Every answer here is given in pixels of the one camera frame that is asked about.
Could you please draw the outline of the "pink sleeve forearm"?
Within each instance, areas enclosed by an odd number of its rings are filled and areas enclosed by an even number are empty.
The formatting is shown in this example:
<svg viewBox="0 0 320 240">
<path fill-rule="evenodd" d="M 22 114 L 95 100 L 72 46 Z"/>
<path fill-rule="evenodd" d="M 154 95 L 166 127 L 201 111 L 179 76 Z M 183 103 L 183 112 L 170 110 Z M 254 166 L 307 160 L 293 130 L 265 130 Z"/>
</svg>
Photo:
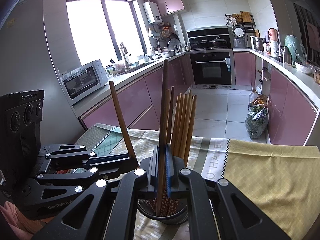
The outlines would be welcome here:
<svg viewBox="0 0 320 240">
<path fill-rule="evenodd" d="M 40 231 L 54 218 L 29 220 L 18 210 L 16 205 L 9 201 L 1 205 L 1 214 L 19 239 L 31 239 L 35 233 Z"/>
</svg>

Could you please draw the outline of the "left hand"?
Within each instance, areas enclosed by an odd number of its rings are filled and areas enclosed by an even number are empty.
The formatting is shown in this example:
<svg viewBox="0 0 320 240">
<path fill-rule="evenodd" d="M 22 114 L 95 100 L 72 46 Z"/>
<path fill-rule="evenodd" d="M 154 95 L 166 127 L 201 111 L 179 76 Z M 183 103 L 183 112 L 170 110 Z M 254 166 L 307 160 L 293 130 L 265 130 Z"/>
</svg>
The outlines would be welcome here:
<svg viewBox="0 0 320 240">
<path fill-rule="evenodd" d="M 1 177 L 1 193 L 3 194 L 3 196 L 5 198 L 7 198 L 8 200 L 10 200 L 11 202 L 13 201 L 13 191 L 12 188 L 7 184 L 7 181 L 5 179 L 5 176 L 2 172 L 2 170 L 0 170 L 0 177 Z"/>
</svg>

